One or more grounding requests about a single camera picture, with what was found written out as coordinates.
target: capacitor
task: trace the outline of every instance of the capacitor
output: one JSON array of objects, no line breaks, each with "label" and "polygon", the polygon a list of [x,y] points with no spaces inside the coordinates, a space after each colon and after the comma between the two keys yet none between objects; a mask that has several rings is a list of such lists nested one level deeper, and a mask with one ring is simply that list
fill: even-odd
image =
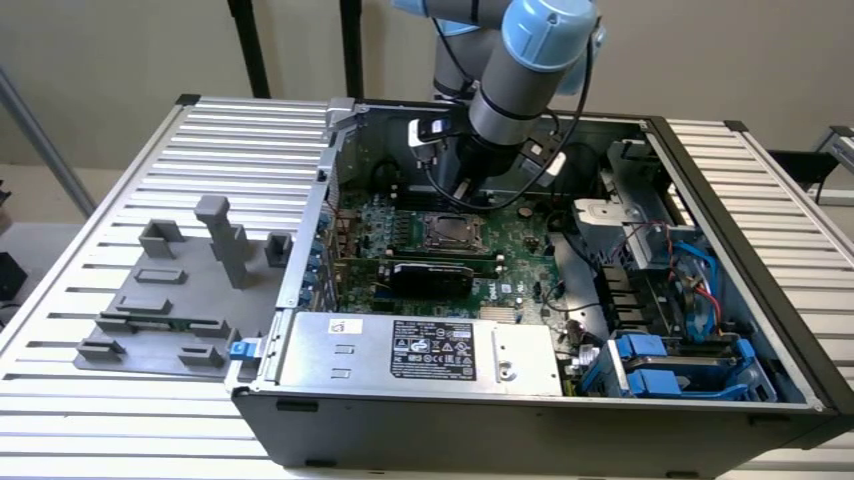
[{"label": "capacitor", "polygon": [[516,215],[519,215],[519,218],[524,218],[527,220],[533,216],[533,210],[531,210],[528,207],[519,207],[519,210],[516,210]]}]

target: blue cable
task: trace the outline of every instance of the blue cable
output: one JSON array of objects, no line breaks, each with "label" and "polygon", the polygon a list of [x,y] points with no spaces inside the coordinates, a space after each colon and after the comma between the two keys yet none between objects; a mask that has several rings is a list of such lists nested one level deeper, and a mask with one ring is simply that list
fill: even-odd
[{"label": "blue cable", "polygon": [[[708,272],[710,272],[710,279],[708,279],[708,294],[716,298],[716,294],[718,294],[718,261],[710,257],[708,255],[706,255],[706,253],[698,249],[694,245],[690,245],[684,242],[675,242],[672,244],[674,248],[678,248],[679,250],[683,250],[686,253],[688,253],[690,255],[695,256],[696,258],[699,258],[700,260],[703,260],[707,264],[708,264]],[[703,337],[708,336],[711,334],[711,328],[714,327],[715,324],[715,307],[714,305],[708,306],[708,320],[706,322],[706,325],[703,326]]]}]

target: power supply label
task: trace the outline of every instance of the power supply label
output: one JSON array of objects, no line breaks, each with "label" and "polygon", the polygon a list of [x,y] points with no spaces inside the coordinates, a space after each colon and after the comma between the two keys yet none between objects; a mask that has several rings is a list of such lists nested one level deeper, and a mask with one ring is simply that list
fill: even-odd
[{"label": "power supply label", "polygon": [[391,374],[428,380],[477,379],[471,323],[395,320]]}]

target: table surface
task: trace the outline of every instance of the table surface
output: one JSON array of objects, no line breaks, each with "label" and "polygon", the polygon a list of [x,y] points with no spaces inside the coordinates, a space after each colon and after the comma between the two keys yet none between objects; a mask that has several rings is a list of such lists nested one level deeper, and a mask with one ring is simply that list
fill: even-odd
[{"label": "table surface", "polygon": [[[229,217],[251,238],[295,229],[287,186],[299,175],[293,163],[319,157],[324,111],[323,103],[213,98],[170,111],[0,333],[0,476],[376,477],[273,464],[218,382],[82,371],[72,364],[74,346],[141,252],[136,237],[150,218],[173,219],[188,235],[206,236],[192,206],[214,193],[229,196]],[[439,476],[480,477],[385,473]],[[851,479],[854,434],[811,451],[771,451],[722,478]]]}]

